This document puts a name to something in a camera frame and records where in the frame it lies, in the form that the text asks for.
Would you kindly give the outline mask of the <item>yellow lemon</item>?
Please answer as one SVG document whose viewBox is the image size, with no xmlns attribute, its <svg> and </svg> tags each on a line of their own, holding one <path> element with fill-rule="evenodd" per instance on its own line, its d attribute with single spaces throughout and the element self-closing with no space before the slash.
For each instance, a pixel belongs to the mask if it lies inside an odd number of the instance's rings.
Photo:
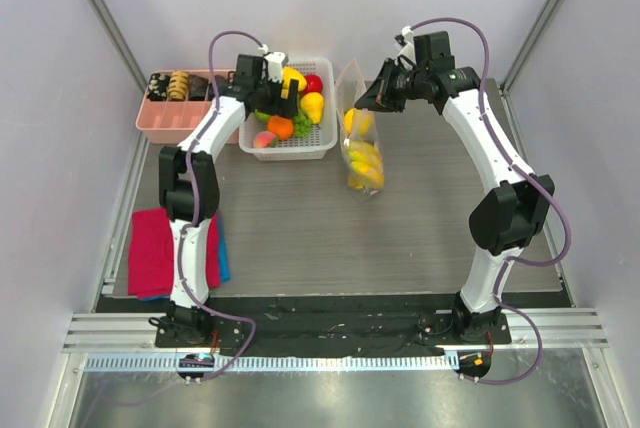
<svg viewBox="0 0 640 428">
<path fill-rule="evenodd" d="M 343 118 L 348 137 L 366 137 L 375 123 L 374 115 L 368 110 L 351 108 Z"/>
</svg>

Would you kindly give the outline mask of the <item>orange fruit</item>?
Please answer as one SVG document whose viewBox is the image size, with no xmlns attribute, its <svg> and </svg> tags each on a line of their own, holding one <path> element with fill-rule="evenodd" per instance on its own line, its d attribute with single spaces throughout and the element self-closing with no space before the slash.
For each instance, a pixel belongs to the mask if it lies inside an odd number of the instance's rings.
<svg viewBox="0 0 640 428">
<path fill-rule="evenodd" d="M 267 122 L 267 129 L 279 140 L 288 140 L 294 135 L 295 125 L 291 119 L 272 116 Z"/>
</svg>

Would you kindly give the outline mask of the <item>pink peach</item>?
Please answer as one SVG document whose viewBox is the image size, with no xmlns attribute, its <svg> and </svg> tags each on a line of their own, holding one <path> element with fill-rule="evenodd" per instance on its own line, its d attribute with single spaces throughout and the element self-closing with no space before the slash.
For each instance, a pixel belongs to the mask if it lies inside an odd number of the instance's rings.
<svg viewBox="0 0 640 428">
<path fill-rule="evenodd" d="M 279 143 L 279 137 L 270 131 L 261 131 L 255 135 L 252 142 L 254 149 L 268 149 L 276 147 Z"/>
</svg>

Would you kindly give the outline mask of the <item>yellow banana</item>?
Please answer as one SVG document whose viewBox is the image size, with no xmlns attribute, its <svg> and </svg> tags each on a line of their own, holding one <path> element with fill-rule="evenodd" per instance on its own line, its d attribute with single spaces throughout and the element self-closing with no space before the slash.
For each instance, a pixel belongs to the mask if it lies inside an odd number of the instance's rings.
<svg viewBox="0 0 640 428">
<path fill-rule="evenodd" d="M 373 191 L 384 188 L 384 165 L 374 145 L 351 140 L 346 146 L 346 156 L 349 168 L 347 183 L 350 188 Z"/>
</svg>

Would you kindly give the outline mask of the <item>clear pink zip top bag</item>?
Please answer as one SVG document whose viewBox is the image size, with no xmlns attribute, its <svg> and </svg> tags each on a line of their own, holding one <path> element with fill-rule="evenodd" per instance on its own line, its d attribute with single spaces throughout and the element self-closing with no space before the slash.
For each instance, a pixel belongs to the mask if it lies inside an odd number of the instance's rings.
<svg viewBox="0 0 640 428">
<path fill-rule="evenodd" d="M 362 200 L 375 196 L 385 187 L 384 161 L 375 114 L 355 107 L 365 91 L 360 66 L 352 60 L 335 82 L 335 103 L 346 185 Z"/>
</svg>

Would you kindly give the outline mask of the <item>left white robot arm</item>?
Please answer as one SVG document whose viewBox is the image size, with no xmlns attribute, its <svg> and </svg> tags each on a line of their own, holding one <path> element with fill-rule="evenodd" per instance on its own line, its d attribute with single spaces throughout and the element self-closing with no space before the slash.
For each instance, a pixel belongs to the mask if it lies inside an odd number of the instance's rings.
<svg viewBox="0 0 640 428">
<path fill-rule="evenodd" d="M 295 81 L 282 96 L 288 56 L 265 52 L 239 55 L 229 77 L 211 77 L 214 98 L 196 128 L 178 145 L 159 154 L 159 201 L 169 219 L 174 247 L 173 282 L 166 315 L 152 323 L 161 336 L 193 347 L 213 333 L 206 311 L 210 288 L 206 277 L 207 240 L 220 190 L 214 162 L 222 148 L 254 111 L 293 116 Z"/>
</svg>

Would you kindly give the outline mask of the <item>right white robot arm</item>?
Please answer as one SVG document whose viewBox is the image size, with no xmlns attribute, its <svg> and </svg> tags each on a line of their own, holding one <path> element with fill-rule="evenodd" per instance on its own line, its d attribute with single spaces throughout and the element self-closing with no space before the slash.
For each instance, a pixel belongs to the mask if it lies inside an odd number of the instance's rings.
<svg viewBox="0 0 640 428">
<path fill-rule="evenodd" d="M 486 82 L 471 67 L 459 67 L 445 31 L 396 38 L 400 51 L 383 62 L 358 109 L 401 112 L 409 100 L 424 100 L 454 129 L 466 148 L 484 196 L 469 216 L 476 245 L 467 281 L 452 307 L 451 333 L 462 342 L 484 338 L 500 323 L 501 295 L 516 259 L 546 220 L 555 185 L 522 161 L 497 122 Z"/>
</svg>

